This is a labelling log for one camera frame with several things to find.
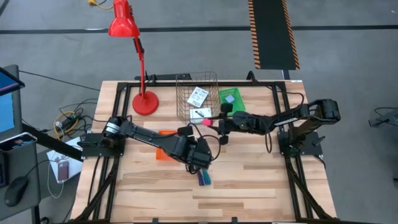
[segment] black robotic arm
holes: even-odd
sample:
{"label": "black robotic arm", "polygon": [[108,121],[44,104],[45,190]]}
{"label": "black robotic arm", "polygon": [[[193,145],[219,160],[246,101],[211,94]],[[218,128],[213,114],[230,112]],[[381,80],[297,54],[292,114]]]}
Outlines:
{"label": "black robotic arm", "polygon": [[209,125],[209,128],[214,129],[221,135],[220,141],[223,144],[228,143],[228,134],[231,131],[265,135],[278,126],[305,119],[306,121],[303,124],[294,127],[293,136],[289,136],[290,143],[300,147],[306,136],[314,130],[324,124],[335,124],[341,119],[337,102],[329,99],[315,100],[273,116],[237,111],[232,117],[227,117],[227,114],[231,111],[231,104],[222,104],[220,115],[210,118],[218,119],[218,127]]}
{"label": "black robotic arm", "polygon": [[113,117],[108,120],[102,132],[100,142],[95,142],[99,147],[117,149],[121,144],[120,139],[133,138],[140,142],[159,147],[171,158],[182,162],[188,166],[207,169],[212,161],[211,150],[205,138],[197,140],[193,136],[191,126],[178,128],[177,133],[162,135],[150,129],[135,125],[127,118],[121,116]]}

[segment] computer monitor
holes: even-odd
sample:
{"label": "computer monitor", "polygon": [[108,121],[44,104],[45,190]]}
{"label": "computer monitor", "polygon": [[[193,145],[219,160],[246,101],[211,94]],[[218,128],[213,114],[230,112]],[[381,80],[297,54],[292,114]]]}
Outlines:
{"label": "computer monitor", "polygon": [[16,86],[13,85],[19,83],[18,78],[18,66],[10,65],[0,69],[0,89],[8,91],[5,95],[0,95],[0,141],[22,132],[20,87],[15,90]]}
{"label": "computer monitor", "polygon": [[19,90],[22,87],[25,87],[25,83],[21,82],[5,69],[0,68],[0,96]]}

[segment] green box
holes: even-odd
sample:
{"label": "green box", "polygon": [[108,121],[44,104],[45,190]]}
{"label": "green box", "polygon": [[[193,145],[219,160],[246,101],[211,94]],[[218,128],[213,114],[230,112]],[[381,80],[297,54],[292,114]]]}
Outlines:
{"label": "green box", "polygon": [[232,112],[228,113],[228,116],[232,116],[236,111],[245,111],[246,110],[246,108],[244,107],[241,93],[239,92],[238,88],[230,88],[227,90],[220,90],[219,94],[220,94],[221,103],[227,103],[225,98],[229,95],[233,96],[235,99],[232,102],[232,105],[233,105]]}

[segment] orange block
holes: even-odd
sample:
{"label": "orange block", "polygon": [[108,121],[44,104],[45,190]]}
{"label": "orange block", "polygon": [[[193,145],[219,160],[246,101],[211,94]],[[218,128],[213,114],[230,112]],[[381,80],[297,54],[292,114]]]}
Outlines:
{"label": "orange block", "polygon": [[[175,130],[160,130],[159,134],[175,134],[177,133]],[[170,158],[161,148],[156,148],[156,160],[159,161],[175,161],[174,159]]]}

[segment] wire basket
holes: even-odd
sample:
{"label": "wire basket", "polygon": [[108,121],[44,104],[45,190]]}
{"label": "wire basket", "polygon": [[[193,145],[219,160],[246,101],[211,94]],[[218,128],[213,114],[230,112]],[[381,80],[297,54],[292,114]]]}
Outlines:
{"label": "wire basket", "polygon": [[183,80],[179,75],[176,76],[177,89],[177,117],[185,124],[191,122],[190,110],[198,109],[187,103],[188,98],[197,87],[195,83],[209,83],[206,86],[199,86],[209,92],[200,108],[210,108],[211,116],[217,116],[220,113],[220,97],[218,94],[218,81],[215,72],[195,72],[191,73],[191,80]]}

